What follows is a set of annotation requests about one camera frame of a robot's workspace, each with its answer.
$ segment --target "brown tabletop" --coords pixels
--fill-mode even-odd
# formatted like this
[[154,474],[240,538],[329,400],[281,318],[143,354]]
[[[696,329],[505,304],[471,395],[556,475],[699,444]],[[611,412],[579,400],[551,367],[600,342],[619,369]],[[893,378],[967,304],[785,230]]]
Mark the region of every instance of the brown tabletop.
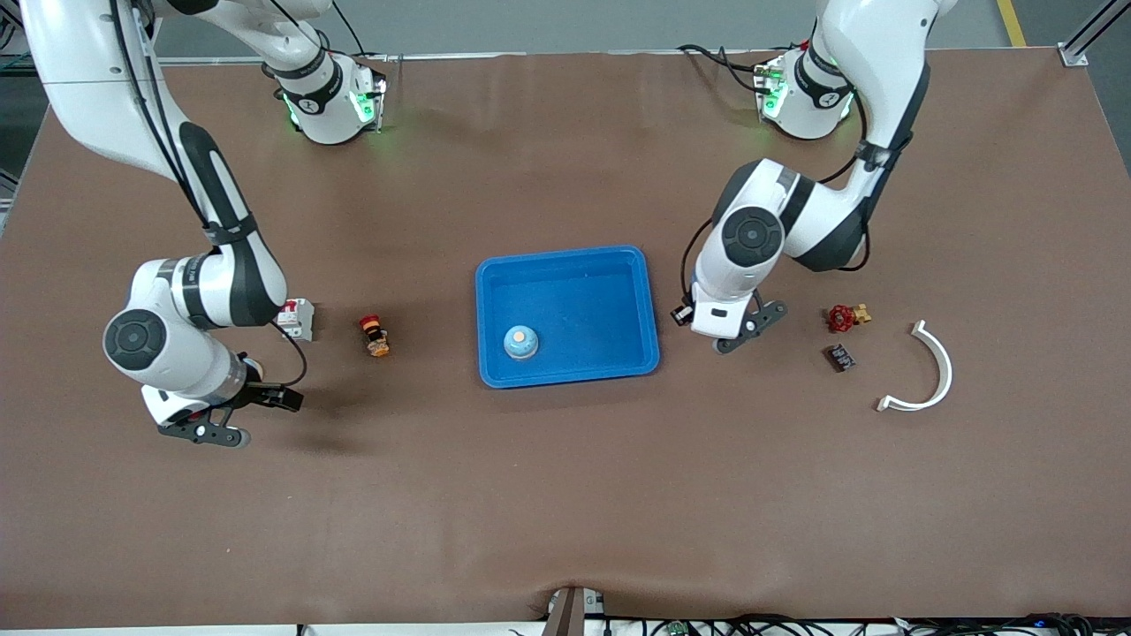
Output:
[[[930,61],[872,263],[783,261],[791,315],[725,358],[666,317],[688,238],[742,163],[832,172],[855,118],[796,141],[718,67],[503,57],[390,68],[386,131],[319,147],[257,68],[171,70],[318,307],[303,411],[239,412],[244,450],[157,435],[100,349],[139,263],[206,248],[187,204],[49,118],[0,241],[0,626],[526,619],[566,584],[621,614],[1131,613],[1131,184],[1053,50]],[[476,265],[616,243],[659,368],[485,387]],[[828,334],[840,302],[874,321]],[[953,388],[877,413],[934,389],[921,318]],[[222,337],[297,370],[270,329]]]

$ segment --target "red toy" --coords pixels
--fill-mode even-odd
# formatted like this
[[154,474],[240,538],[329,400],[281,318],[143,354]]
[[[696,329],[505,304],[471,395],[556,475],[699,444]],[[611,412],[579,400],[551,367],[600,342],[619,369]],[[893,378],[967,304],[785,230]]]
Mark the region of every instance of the red toy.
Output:
[[856,324],[856,313],[847,304],[837,304],[829,310],[829,329],[843,334]]

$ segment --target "blue tray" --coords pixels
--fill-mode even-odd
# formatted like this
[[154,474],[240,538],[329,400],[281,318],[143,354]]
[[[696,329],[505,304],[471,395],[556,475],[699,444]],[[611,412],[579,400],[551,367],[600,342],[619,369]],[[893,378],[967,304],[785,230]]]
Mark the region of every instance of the blue tray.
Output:
[[[475,272],[480,376],[493,388],[642,376],[659,364],[648,268],[632,246],[502,256]],[[515,325],[538,351],[512,360]]]

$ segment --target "white curved handle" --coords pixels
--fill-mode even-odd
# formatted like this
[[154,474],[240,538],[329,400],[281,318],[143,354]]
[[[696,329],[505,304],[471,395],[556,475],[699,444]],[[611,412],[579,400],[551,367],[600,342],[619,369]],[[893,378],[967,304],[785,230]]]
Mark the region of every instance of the white curved handle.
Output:
[[947,350],[942,347],[942,343],[939,338],[929,334],[926,330],[926,320],[920,320],[915,323],[912,327],[912,335],[923,341],[923,344],[934,353],[935,361],[939,362],[939,388],[935,389],[934,396],[931,399],[922,404],[912,404],[910,402],[904,402],[898,397],[892,397],[886,395],[883,399],[880,401],[880,405],[875,407],[877,411],[883,411],[886,409],[895,409],[896,411],[920,411],[926,409],[927,406],[934,406],[947,397],[947,392],[950,390],[950,381],[955,377],[955,368],[950,364],[950,356],[947,355]]

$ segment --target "small blue and white toy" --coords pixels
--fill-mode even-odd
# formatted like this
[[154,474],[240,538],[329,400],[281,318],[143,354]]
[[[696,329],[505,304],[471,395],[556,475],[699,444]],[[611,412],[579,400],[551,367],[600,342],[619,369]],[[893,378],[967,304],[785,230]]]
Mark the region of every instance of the small blue and white toy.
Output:
[[515,360],[527,360],[538,352],[538,335],[525,325],[516,325],[507,332],[502,347]]

